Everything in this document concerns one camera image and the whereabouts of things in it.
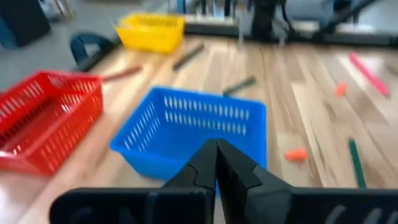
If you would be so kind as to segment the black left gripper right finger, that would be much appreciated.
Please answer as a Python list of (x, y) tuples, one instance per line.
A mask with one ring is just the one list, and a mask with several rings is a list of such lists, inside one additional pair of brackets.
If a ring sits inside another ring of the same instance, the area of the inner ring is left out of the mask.
[(294, 187), (223, 139), (217, 178), (227, 223), (397, 223), (397, 191)]

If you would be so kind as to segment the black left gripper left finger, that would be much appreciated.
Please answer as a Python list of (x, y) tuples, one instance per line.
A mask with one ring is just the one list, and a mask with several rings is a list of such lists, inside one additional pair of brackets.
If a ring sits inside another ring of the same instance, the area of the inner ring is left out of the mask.
[(58, 196), (50, 223), (213, 223), (217, 142), (207, 140), (158, 188), (81, 187)]

